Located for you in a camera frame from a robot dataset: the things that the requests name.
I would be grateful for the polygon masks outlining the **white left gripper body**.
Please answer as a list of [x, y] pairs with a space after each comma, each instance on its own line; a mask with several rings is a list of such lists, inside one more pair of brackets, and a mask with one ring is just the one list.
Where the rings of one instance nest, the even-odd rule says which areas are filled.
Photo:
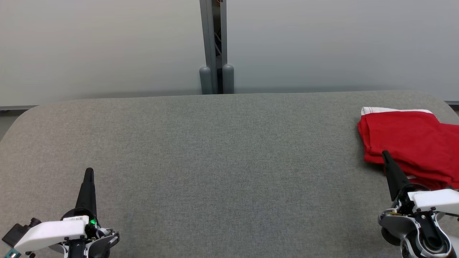
[[100, 226], [96, 216], [72, 209], [61, 220], [41, 222], [15, 245], [20, 254], [51, 248], [62, 254], [109, 254], [119, 232]]

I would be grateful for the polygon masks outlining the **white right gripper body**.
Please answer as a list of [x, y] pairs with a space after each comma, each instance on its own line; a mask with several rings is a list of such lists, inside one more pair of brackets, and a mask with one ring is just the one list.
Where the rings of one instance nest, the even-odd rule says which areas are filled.
[[453, 189], [408, 192], [408, 200], [414, 203], [413, 212], [444, 212], [459, 214], [459, 192]]

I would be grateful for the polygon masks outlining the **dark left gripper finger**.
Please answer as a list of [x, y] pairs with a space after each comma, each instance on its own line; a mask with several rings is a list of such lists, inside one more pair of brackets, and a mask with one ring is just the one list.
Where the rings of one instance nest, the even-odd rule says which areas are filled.
[[78, 212], [88, 216], [97, 216], [96, 192], [93, 168], [85, 170], [85, 176], [80, 186], [79, 195], [75, 205]]

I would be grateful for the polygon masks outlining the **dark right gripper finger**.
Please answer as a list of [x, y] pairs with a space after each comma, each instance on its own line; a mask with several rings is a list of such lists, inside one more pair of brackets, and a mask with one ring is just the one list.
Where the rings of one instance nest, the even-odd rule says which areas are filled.
[[391, 201], [395, 201], [400, 196], [406, 194], [407, 190], [411, 188], [411, 182], [397, 162], [392, 158], [389, 151], [382, 151], [382, 158], [390, 198]]

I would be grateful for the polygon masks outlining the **red white basketball jersey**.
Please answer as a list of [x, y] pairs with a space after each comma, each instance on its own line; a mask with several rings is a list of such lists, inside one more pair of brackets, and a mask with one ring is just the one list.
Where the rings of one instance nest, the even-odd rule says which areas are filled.
[[454, 150], [439, 126], [371, 127], [359, 122], [358, 130], [367, 163], [383, 164], [382, 151], [389, 151], [411, 182], [432, 190], [459, 188]]

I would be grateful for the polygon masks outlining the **red white-striped shorts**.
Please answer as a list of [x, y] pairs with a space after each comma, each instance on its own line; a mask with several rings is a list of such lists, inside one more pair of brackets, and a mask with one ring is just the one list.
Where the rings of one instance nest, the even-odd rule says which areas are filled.
[[449, 169], [451, 154], [441, 123], [424, 109], [363, 107], [358, 122], [364, 160], [383, 163], [382, 152], [421, 169]]

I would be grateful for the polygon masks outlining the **grey cylinder cap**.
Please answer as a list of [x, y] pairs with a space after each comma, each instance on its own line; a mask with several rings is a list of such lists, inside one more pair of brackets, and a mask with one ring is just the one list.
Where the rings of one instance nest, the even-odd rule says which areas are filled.
[[202, 95], [213, 94], [213, 77], [211, 68], [204, 66], [199, 69]]
[[222, 67], [222, 87], [224, 94], [234, 94], [234, 67], [225, 64]]

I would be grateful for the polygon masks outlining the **grey metal post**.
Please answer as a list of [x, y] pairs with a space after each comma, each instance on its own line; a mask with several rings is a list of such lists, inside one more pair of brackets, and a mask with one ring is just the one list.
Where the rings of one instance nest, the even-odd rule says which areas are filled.
[[212, 70], [213, 94], [223, 94], [222, 67], [228, 64], [228, 0], [199, 0], [205, 65]]

